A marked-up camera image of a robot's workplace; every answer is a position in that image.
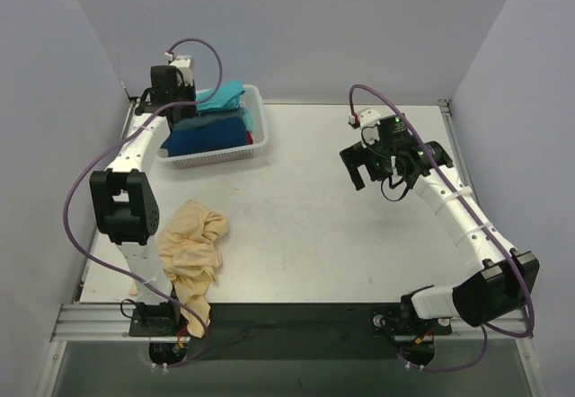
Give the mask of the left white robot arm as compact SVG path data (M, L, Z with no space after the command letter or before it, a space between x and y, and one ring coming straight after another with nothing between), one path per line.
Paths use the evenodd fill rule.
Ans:
M182 324L179 307L163 298L173 294L173 284L155 243L160 212L147 173L174 125L197 114L191 57L153 66L150 77L151 86L134 111L130 141L105 170L89 179L99 231L121 252L129 271L143 278L131 302L132 337L173 335Z

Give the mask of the cream yellow t shirt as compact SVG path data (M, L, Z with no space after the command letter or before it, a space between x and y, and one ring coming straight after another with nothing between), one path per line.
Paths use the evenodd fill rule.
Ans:
M136 281L132 294L148 304L159 304L162 297L146 285L166 295L174 292L186 306L180 313L188 333L203 337L210 313L206 293L217 282L217 269L222 266L216 243L227 231L227 220L221 214L194 200L183 203L147 245L123 243L119 247L129 271L145 281Z

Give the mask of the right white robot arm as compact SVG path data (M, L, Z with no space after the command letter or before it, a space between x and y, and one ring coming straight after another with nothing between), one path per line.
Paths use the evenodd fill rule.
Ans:
M460 283L429 285L402 296L401 326L417 332L431 322L457 318L478 327L526 306L538 259L518 251L488 221L444 147L436 141L420 144L400 117L376 110L350 116L349 122L360 140L340 157L356 190L366 186L358 170L365 167L383 189L402 186L416 193L443 225L467 273Z

